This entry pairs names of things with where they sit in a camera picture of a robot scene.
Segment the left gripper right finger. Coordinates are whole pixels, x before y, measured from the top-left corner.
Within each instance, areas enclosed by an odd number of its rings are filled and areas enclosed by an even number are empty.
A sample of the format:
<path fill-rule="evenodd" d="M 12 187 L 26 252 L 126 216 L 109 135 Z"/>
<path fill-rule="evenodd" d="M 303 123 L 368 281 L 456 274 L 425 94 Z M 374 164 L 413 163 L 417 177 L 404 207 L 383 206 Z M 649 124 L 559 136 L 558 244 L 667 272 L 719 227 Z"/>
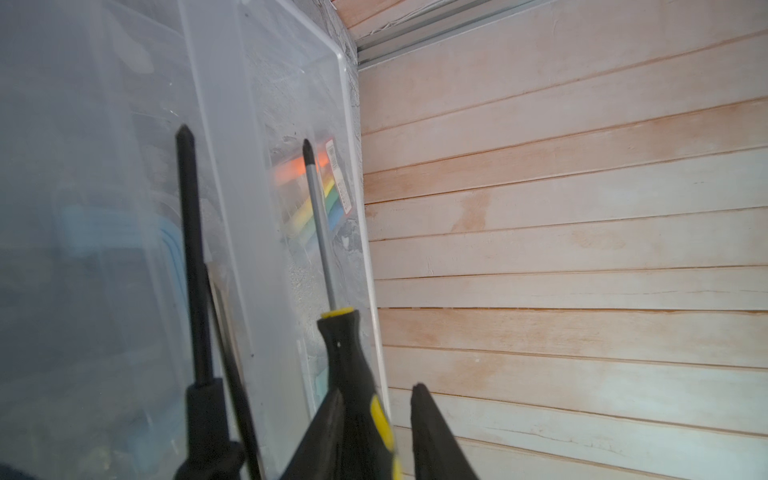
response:
<path fill-rule="evenodd" d="M 412 389 L 411 432 L 417 480 L 478 480 L 423 383 Z"/>

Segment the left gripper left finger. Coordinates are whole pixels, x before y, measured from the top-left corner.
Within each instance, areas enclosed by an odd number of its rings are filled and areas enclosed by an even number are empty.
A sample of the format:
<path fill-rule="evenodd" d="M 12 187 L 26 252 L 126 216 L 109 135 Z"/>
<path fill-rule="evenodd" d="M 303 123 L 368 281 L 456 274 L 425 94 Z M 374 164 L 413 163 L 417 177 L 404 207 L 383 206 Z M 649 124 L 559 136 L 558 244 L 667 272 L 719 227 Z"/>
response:
<path fill-rule="evenodd" d="M 280 479 L 340 479 L 344 421 L 343 395 L 334 389 L 326 395 Z"/>

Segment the yellow black screwdriver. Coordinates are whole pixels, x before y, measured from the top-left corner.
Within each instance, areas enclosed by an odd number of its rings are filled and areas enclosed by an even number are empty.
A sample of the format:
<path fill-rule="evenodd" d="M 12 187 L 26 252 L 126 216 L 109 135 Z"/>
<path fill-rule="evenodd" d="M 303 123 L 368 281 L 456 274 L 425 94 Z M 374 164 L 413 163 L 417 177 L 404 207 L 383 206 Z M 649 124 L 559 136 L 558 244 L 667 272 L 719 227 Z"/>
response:
<path fill-rule="evenodd" d="M 331 265 L 332 240 L 324 190 L 313 146 L 307 139 L 303 141 L 302 155 L 329 303 L 329 311 L 317 322 L 329 363 L 328 390 L 338 389 L 345 403 L 341 477 L 401 479 L 395 435 L 360 342 L 360 313 L 340 304 Z"/>

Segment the orange black screwdriver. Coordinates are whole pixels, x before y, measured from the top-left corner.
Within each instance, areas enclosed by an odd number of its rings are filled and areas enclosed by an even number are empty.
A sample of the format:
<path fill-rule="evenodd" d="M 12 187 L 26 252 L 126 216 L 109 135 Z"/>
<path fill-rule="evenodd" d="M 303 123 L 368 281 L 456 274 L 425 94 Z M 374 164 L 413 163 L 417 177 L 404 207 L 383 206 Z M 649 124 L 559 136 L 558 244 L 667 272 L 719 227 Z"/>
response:
<path fill-rule="evenodd" d="M 238 479 L 245 462 L 229 433 L 223 380 L 214 375 L 209 293 L 199 202 L 197 156 L 191 129 L 175 134 L 194 380 L 186 390 L 187 458 L 177 479 Z"/>

